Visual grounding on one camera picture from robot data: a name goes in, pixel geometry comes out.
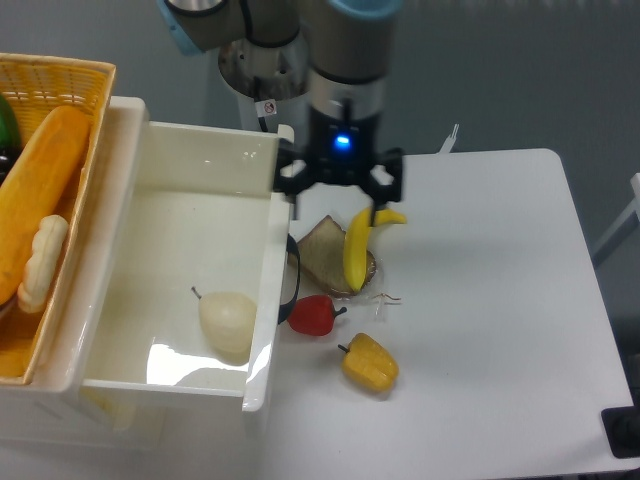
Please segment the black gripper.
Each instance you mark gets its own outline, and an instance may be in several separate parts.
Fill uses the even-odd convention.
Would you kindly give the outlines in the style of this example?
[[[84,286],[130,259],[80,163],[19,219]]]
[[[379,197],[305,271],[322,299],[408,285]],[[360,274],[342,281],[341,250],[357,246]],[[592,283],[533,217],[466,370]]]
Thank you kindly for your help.
[[[299,218],[298,195],[316,183],[359,187],[371,199],[370,227],[386,203],[402,200],[404,151],[376,151],[379,122],[378,114],[334,118],[311,107],[307,144],[279,142],[273,190],[286,195],[292,220]]]

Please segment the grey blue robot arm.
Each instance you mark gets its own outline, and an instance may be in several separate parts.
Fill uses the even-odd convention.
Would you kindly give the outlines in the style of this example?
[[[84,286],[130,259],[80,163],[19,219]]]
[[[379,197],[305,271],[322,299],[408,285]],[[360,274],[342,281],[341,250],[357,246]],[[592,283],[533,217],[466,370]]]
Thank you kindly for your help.
[[[307,36],[307,142],[278,147],[273,191],[295,203],[316,183],[356,186],[372,202],[369,220],[402,198],[400,148],[376,150],[399,1],[160,1],[186,55],[245,40],[283,49]]]

